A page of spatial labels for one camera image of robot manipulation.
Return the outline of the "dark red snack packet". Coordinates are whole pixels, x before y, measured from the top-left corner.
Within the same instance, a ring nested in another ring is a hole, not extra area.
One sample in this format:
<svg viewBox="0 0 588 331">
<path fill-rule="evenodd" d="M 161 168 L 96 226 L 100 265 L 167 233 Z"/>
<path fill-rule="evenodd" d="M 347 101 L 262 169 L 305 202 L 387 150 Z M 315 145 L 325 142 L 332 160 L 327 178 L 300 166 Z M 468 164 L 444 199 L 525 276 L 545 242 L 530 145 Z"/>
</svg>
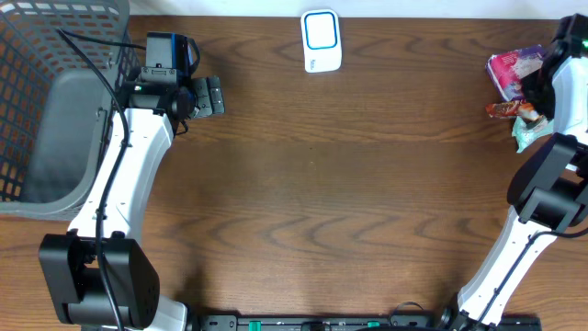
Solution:
<svg viewBox="0 0 588 331">
<path fill-rule="evenodd" d="M 518 117 L 522 113 L 522 108 L 526 105 L 527 103 L 524 100 L 508 101 L 489 104 L 485 107 L 485 111 L 491 118 L 509 119 Z"/>
</svg>

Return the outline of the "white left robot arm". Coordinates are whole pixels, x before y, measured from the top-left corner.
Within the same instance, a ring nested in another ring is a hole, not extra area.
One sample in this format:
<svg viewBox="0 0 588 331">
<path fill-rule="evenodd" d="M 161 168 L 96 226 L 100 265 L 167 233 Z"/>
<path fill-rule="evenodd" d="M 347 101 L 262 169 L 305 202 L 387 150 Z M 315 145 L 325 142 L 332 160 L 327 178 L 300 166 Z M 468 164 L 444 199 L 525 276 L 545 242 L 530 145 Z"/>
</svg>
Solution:
<svg viewBox="0 0 588 331">
<path fill-rule="evenodd" d="M 58 319 L 98 330 L 193 330 L 189 307 L 162 295 L 141 248 L 147 200 L 176 124 L 224 112 L 221 80 L 146 67 L 117 94 L 123 109 L 96 180 L 66 234 L 47 234 L 40 266 Z"/>
</svg>

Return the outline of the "dark grey plastic basket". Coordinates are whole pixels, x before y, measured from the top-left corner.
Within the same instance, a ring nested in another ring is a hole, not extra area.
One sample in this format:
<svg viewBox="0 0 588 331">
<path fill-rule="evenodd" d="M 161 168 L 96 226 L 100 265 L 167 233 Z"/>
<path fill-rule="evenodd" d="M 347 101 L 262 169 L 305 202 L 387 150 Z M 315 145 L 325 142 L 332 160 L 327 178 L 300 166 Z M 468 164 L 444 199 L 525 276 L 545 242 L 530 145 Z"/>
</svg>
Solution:
<svg viewBox="0 0 588 331">
<path fill-rule="evenodd" d="M 139 64 L 126 0 L 1 4 L 1 212 L 70 221 L 107 149 L 113 88 Z"/>
</svg>

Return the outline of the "red purple snack package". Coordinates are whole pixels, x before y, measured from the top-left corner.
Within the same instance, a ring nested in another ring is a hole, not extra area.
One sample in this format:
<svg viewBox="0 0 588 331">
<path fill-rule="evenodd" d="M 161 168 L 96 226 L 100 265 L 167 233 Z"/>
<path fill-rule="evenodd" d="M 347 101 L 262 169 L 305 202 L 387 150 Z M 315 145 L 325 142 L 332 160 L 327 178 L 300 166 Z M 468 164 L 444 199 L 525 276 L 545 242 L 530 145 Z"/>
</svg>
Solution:
<svg viewBox="0 0 588 331">
<path fill-rule="evenodd" d="M 490 57 L 486 63 L 486 71 L 503 101 L 524 98 L 522 79 L 541 67 L 544 54 L 544 48 L 537 44 Z"/>
</svg>

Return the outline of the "orange tissue pack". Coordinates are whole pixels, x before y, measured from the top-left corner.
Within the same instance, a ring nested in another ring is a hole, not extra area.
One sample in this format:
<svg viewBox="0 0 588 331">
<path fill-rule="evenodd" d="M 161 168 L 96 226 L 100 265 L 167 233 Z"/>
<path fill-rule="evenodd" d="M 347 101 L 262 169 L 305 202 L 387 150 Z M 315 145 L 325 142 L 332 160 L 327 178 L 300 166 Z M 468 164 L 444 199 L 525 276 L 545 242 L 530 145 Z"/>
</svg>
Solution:
<svg viewBox="0 0 588 331">
<path fill-rule="evenodd" d="M 536 121 L 541 117 L 531 103 L 521 103 L 518 106 L 517 114 L 520 118 L 530 122 Z"/>
</svg>

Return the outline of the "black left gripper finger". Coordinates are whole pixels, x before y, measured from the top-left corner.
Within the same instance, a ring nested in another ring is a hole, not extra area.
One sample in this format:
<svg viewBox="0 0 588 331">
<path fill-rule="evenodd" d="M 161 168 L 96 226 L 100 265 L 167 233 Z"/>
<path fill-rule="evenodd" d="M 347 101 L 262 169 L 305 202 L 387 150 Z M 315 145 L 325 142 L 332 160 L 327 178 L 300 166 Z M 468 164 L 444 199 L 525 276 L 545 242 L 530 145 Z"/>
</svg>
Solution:
<svg viewBox="0 0 588 331">
<path fill-rule="evenodd" d="M 214 115 L 221 115 L 225 113 L 224 97 L 221 89 L 221 80 L 218 76 L 211 76 L 207 78 L 209 87 L 209 99 Z"/>
<path fill-rule="evenodd" d="M 206 118 L 212 115 L 212 106 L 209 96 L 209 87 L 205 78 L 194 78 L 191 80 L 192 88 L 196 97 L 196 104 L 191 118 Z"/>
</svg>

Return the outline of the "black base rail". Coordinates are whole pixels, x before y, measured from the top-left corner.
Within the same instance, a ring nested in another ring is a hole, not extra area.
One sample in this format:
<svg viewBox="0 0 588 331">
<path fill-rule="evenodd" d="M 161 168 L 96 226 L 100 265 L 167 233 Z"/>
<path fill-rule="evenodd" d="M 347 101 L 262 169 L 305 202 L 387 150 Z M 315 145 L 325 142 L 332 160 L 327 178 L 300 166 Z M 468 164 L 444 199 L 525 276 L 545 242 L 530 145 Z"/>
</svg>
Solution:
<svg viewBox="0 0 588 331">
<path fill-rule="evenodd" d="M 392 316 L 200 316 L 193 330 L 201 331 L 384 331 L 384 330 L 528 330 L 541 331 L 536 317 L 507 317 L 497 326 L 436 322 L 427 313 L 399 312 Z"/>
</svg>

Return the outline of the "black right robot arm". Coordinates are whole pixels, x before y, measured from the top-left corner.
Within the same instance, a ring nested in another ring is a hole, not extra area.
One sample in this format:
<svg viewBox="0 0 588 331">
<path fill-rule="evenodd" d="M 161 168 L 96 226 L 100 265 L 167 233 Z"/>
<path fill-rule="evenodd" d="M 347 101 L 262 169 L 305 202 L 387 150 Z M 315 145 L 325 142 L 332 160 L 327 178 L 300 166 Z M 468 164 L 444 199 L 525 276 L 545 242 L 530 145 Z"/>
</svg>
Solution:
<svg viewBox="0 0 588 331">
<path fill-rule="evenodd" d="M 504 306 L 535 260 L 587 216 L 587 39 L 555 39 L 541 68 L 523 80 L 527 100 L 554 132 L 515 174 L 507 219 L 473 279 L 446 309 L 447 330 L 495 330 Z"/>
</svg>

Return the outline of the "teal snack packet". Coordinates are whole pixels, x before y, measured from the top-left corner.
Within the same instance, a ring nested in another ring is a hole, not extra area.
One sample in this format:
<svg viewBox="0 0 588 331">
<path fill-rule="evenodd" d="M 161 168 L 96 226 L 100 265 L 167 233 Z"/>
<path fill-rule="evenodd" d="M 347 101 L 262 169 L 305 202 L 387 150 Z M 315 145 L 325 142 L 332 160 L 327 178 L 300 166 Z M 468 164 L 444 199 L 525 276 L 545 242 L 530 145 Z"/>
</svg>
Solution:
<svg viewBox="0 0 588 331">
<path fill-rule="evenodd" d="M 521 117 L 514 121 L 511 136 L 515 138 L 517 153 L 521 154 L 534 141 L 553 133 L 553 122 L 545 117 L 539 117 L 532 122 L 525 122 Z"/>
</svg>

